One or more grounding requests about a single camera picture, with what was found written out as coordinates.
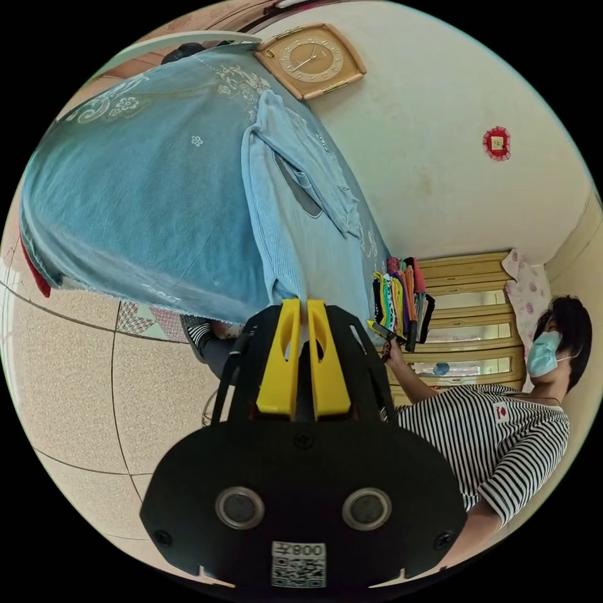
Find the qr code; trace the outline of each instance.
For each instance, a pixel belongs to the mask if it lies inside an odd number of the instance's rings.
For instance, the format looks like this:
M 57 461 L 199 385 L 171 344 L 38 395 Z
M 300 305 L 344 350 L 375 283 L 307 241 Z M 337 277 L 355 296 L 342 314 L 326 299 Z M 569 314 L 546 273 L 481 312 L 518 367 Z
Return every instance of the qr code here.
M 327 585 L 324 545 L 273 543 L 272 586 L 319 589 Z

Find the clock hands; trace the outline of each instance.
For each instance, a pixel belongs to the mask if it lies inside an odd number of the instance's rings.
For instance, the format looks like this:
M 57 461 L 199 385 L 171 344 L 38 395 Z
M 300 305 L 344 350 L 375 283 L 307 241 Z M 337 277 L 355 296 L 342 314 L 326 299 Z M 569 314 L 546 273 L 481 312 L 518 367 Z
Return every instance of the clock hands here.
M 300 63 L 293 71 L 292 73 L 295 73 L 300 67 L 304 66 L 306 63 L 310 63 L 311 61 L 314 61 L 315 58 L 318 58 L 315 54 L 314 51 L 316 49 L 316 44 L 314 44 L 312 46 L 312 52 L 310 53 L 310 58 L 305 60 L 303 63 Z

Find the floor grout line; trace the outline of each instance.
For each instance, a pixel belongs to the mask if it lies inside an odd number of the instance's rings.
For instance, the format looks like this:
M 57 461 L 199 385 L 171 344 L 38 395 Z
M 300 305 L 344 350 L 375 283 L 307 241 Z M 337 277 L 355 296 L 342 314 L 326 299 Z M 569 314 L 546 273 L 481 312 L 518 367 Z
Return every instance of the floor grout line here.
M 102 473 L 104 475 L 123 475 L 124 477 L 126 475 L 129 475 L 128 473 L 128 467 L 126 466 L 126 472 L 125 473 L 117 473 L 116 471 L 101 471 L 100 469 L 90 469 L 88 467 L 81 467 L 79 465 L 73 465 L 73 463 L 68 463 L 64 460 L 60 460 L 57 459 L 53 456 L 51 456 L 50 454 L 40 450 L 39 448 L 36 448 L 35 446 L 32 446 L 32 448 L 39 454 L 41 454 L 44 457 L 47 457 L 49 459 L 54 460 L 57 463 L 61 463 L 62 465 L 66 465 L 67 467 L 73 467 L 73 469 L 81 469 L 82 471 L 89 471 L 90 473 Z
M 23 295 L 20 295 L 19 293 L 17 293 L 16 291 L 13 291 L 7 284 L 0 282 L 0 285 L 2 285 L 3 287 L 5 287 L 5 289 L 11 294 L 14 295 L 17 299 L 21 300 L 22 302 L 28 303 L 32 306 L 34 306 L 34 308 L 37 308 L 38 310 L 41 310 L 42 312 L 46 312 L 47 314 L 50 314 L 52 316 L 56 316 L 57 318 L 62 318 L 63 320 L 67 320 L 69 322 L 74 322 L 77 325 L 81 325 L 83 327 L 89 327 L 90 329 L 97 329 L 99 331 L 104 331 L 107 333 L 117 333 L 118 335 L 125 335 L 126 337 L 133 337 L 134 339 L 144 339 L 147 341 L 160 341 L 160 342 L 165 342 L 165 343 L 169 343 L 169 344 L 186 344 L 188 345 L 188 342 L 186 341 L 173 341 L 171 339 L 158 339 L 157 337 L 147 337 L 146 335 L 138 335 L 136 333 L 125 333 L 123 331 L 117 331 L 116 329 L 110 329 L 109 327 L 101 327 L 100 325 L 92 325 L 88 322 L 84 322 L 83 320 L 79 320 L 77 318 L 72 318 L 69 316 L 65 316 L 63 314 L 59 314 L 58 312 L 55 312 L 54 310 L 50 310 L 49 308 L 45 308 L 44 306 L 41 306 L 38 303 L 35 303 L 35 301 L 31 301 L 29 299 L 27 299 L 26 297 L 23 297 Z
M 116 536 L 115 534 L 107 534 L 106 532 L 101 532 L 103 536 L 110 536 L 111 538 L 119 538 L 120 540 L 138 540 L 140 542 L 152 542 L 150 538 L 130 538 L 129 536 Z
M 119 310 L 121 308 L 121 302 L 119 302 L 118 306 L 117 306 L 117 316 L 115 317 L 115 328 L 117 328 L 117 322 L 119 321 Z M 128 477 L 130 478 L 130 481 L 132 482 L 132 486 L 134 487 L 134 491 L 136 492 L 136 495 L 138 496 L 140 502 L 143 502 L 142 497 L 140 496 L 140 492 L 138 492 L 138 488 L 136 487 L 136 484 L 134 483 L 134 479 L 132 478 L 132 476 L 130 475 L 130 470 L 128 468 L 128 462 L 126 460 L 126 455 L 124 453 L 124 448 L 121 444 L 121 437 L 119 436 L 119 427 L 117 426 L 117 413 L 115 411 L 115 390 L 113 387 L 113 360 L 115 357 L 115 339 L 116 339 L 116 335 L 117 332 L 113 331 L 113 343 L 111 345 L 111 408 L 113 409 L 113 422 L 115 424 L 115 433 L 117 435 L 117 444 L 119 445 L 119 451 L 121 453 L 121 457 L 124 459 L 124 465 L 126 466 L 126 470 L 128 471 Z

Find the tiled floor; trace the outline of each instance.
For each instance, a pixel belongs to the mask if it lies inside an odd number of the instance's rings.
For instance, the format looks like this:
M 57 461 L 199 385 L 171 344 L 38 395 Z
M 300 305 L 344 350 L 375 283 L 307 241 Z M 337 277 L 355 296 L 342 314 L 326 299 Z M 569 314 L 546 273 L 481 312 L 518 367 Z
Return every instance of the tiled floor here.
M 45 298 L 19 245 L 16 202 L 0 257 L 2 364 L 40 462 L 119 549 L 184 575 L 157 552 L 138 513 L 163 454 L 201 427 L 216 378 L 194 358 L 173 312 L 86 291 Z M 197 580 L 216 583 L 203 573 Z

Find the screw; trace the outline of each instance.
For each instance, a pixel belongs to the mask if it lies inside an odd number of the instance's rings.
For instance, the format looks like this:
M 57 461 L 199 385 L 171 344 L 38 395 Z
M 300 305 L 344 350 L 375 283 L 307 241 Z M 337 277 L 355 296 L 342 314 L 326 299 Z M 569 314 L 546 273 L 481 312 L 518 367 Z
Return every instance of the screw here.
M 439 551 L 447 546 L 450 543 L 450 540 L 452 540 L 452 534 L 450 532 L 443 532 L 435 539 L 433 547 L 436 551 Z
M 311 448 L 314 444 L 314 436 L 308 432 L 299 432 L 295 434 L 295 437 L 293 438 L 293 443 L 297 448 L 307 450 L 308 448 Z
M 165 530 L 157 530 L 155 532 L 155 540 L 161 546 L 171 546 L 171 536 Z

